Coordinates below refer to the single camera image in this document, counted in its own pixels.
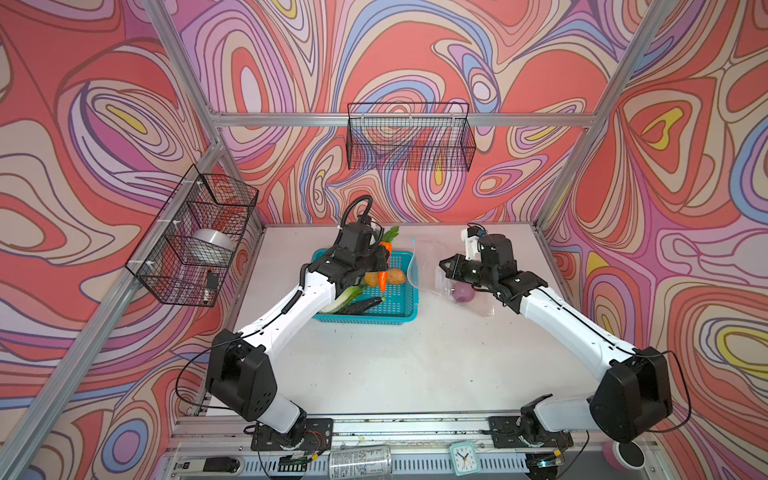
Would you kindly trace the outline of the clear zip top bag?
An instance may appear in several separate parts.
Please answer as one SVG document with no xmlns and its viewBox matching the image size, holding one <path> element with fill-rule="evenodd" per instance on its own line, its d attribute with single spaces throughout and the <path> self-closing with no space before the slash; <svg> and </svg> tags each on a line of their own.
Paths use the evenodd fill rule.
<svg viewBox="0 0 768 480">
<path fill-rule="evenodd" d="M 496 314 L 495 302 L 488 293 L 475 290 L 475 298 L 468 303 L 457 303 L 451 296 L 451 287 L 459 281 L 449 279 L 439 263 L 454 254 L 464 254 L 462 242 L 417 235 L 410 240 L 410 251 L 413 257 L 406 270 L 407 282 L 420 293 L 433 294 L 476 316 L 492 317 Z"/>
</svg>

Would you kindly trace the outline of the purple red onion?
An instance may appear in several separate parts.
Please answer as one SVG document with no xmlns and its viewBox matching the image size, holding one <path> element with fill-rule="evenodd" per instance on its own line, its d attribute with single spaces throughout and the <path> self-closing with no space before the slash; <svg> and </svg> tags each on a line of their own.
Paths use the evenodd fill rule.
<svg viewBox="0 0 768 480">
<path fill-rule="evenodd" d="M 457 303 L 471 302 L 476 295 L 476 291 L 472 285 L 457 282 L 451 287 L 451 296 Z"/>
</svg>

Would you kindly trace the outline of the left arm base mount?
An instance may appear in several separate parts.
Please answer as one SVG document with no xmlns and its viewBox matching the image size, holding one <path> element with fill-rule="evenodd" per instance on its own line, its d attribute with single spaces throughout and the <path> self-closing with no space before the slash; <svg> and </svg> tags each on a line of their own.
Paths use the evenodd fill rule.
<svg viewBox="0 0 768 480">
<path fill-rule="evenodd" d="M 301 417 L 287 432 L 260 423 L 246 426 L 243 433 L 251 437 L 253 451 L 324 452 L 332 446 L 334 420 L 329 417 Z"/>
</svg>

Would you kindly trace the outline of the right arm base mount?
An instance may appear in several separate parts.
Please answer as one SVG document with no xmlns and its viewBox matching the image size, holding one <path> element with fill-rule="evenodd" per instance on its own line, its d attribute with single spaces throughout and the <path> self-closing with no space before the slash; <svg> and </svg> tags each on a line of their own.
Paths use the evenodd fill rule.
<svg viewBox="0 0 768 480">
<path fill-rule="evenodd" d="M 491 416 L 488 428 L 481 433 L 489 435 L 496 448 L 551 448 L 568 449 L 574 445 L 567 431 L 550 432 L 537 419 L 534 408 L 552 394 L 542 395 L 525 404 L 517 415 Z"/>
</svg>

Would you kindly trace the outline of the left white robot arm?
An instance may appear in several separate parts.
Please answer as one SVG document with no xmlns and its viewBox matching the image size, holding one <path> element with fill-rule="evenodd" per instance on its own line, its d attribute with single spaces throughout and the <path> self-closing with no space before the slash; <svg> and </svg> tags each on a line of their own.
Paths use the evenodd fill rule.
<svg viewBox="0 0 768 480">
<path fill-rule="evenodd" d="M 272 361 L 304 325 L 369 272 L 386 271 L 385 229 L 364 215 L 338 227 L 334 243 L 299 270 L 297 285 L 256 321 L 213 340 L 205 390 L 248 422 L 299 435 L 306 413 L 279 392 Z"/>
</svg>

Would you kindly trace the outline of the orange carrot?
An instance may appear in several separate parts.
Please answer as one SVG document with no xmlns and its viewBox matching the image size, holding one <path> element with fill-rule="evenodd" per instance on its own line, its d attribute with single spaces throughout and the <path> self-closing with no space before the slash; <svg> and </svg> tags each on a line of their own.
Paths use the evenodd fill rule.
<svg viewBox="0 0 768 480">
<path fill-rule="evenodd" d="M 392 242 L 397 238 L 399 235 L 400 227 L 398 225 L 395 225 L 393 227 L 390 227 L 386 232 L 383 233 L 382 238 L 379 241 L 379 244 L 382 246 L 382 248 L 386 251 L 385 254 L 385 262 L 382 267 L 382 269 L 378 272 L 378 287 L 382 293 L 386 291 L 387 288 L 387 272 L 388 272 L 388 260 L 389 256 L 392 253 Z"/>
</svg>

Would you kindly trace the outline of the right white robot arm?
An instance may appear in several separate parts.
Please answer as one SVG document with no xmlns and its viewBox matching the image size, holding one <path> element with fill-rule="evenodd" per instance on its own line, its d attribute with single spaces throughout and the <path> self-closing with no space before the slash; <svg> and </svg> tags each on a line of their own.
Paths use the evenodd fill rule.
<svg viewBox="0 0 768 480">
<path fill-rule="evenodd" d="M 543 442 L 564 431 L 601 431 L 629 443 L 673 412 L 664 353 L 640 349 L 574 309 L 547 282 L 519 269 L 511 241 L 471 224 L 461 234 L 465 250 L 440 260 L 445 276 L 486 293 L 534 322 L 566 347 L 597 380 L 596 389 L 571 398 L 542 395 L 524 405 L 516 426 L 521 441 Z"/>
</svg>

